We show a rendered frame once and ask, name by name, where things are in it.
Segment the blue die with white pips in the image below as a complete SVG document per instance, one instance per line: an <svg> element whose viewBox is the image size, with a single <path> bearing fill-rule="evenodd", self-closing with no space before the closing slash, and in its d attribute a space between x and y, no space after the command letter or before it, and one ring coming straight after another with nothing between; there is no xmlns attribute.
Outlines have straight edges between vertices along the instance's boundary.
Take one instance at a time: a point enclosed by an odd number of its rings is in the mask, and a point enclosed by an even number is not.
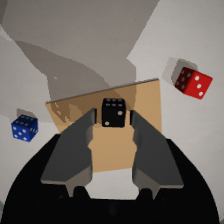
<svg viewBox="0 0 224 224"><path fill-rule="evenodd" d="M38 119L21 115L11 123L11 127L13 138L30 142L38 132Z"/></svg>

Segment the tan flat mat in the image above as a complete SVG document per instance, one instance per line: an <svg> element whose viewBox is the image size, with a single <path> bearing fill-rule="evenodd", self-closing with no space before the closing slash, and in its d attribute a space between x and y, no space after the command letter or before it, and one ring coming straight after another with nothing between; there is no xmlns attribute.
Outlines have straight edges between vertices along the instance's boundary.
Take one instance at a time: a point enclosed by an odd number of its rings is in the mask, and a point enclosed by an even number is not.
<svg viewBox="0 0 224 224"><path fill-rule="evenodd" d="M124 99L126 119L124 128L102 127L104 98ZM88 94L78 95L45 104L59 133L92 108L97 108L92 151L93 173L132 168L136 152L134 129L130 125L130 110L137 111L162 133L160 80L151 80Z"/></svg>

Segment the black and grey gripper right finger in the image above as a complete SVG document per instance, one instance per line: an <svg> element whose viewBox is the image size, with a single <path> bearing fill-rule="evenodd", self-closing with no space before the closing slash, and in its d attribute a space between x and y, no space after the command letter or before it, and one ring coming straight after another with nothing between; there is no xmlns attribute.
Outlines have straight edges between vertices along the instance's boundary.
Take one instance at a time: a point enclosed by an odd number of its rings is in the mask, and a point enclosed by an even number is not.
<svg viewBox="0 0 224 224"><path fill-rule="evenodd" d="M153 191L153 199L177 205L201 224L220 224L213 195L198 169L171 140L130 110L137 146L132 182ZM140 148L139 148L140 147Z"/></svg>

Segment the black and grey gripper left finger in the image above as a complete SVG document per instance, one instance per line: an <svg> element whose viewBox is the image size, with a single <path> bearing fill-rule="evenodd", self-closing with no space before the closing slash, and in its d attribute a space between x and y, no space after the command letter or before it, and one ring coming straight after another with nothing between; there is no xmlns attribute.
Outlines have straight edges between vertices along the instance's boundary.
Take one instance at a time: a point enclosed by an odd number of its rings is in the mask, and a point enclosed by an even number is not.
<svg viewBox="0 0 224 224"><path fill-rule="evenodd" d="M0 224L18 224L49 201L73 197L76 186L92 181L92 108L60 134L55 134L22 168L7 195Z"/></svg>

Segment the red die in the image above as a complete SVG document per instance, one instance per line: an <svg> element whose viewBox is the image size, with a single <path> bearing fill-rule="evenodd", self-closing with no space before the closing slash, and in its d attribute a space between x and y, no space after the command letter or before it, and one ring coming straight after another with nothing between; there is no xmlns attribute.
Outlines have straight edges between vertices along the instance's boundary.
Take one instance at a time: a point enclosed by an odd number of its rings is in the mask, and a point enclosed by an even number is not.
<svg viewBox="0 0 224 224"><path fill-rule="evenodd" d="M174 86L185 95L202 99L212 80L208 75L183 67Z"/></svg>

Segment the black die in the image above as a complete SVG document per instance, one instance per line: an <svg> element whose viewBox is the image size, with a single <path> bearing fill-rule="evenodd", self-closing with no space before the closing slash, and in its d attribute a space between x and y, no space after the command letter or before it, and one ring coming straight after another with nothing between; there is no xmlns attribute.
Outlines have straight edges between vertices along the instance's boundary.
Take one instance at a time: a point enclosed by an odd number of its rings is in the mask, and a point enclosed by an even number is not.
<svg viewBox="0 0 224 224"><path fill-rule="evenodd" d="M124 99L104 98L101 111L102 127L125 127L126 105Z"/></svg>

